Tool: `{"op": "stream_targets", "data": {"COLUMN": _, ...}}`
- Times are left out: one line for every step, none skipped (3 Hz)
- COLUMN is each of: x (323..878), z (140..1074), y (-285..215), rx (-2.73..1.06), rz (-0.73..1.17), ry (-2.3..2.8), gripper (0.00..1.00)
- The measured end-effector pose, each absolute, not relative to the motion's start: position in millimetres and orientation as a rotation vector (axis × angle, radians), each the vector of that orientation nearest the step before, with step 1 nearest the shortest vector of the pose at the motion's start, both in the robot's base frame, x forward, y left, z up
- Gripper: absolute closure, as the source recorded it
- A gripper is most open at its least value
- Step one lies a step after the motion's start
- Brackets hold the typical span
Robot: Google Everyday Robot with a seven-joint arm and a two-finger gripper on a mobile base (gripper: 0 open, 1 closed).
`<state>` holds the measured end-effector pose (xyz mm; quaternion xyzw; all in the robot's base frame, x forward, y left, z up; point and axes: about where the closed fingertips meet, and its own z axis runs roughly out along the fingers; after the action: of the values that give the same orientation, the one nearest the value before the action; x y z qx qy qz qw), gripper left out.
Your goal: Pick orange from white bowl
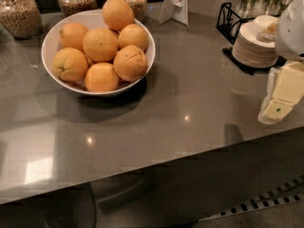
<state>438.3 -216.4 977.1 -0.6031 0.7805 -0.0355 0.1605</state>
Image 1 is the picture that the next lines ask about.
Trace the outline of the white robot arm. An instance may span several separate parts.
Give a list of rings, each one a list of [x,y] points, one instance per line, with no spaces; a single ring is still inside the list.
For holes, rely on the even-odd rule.
[[[268,74],[267,96],[258,120],[281,122],[304,96],[304,0],[293,2],[282,12],[275,33],[275,52],[286,59]]]

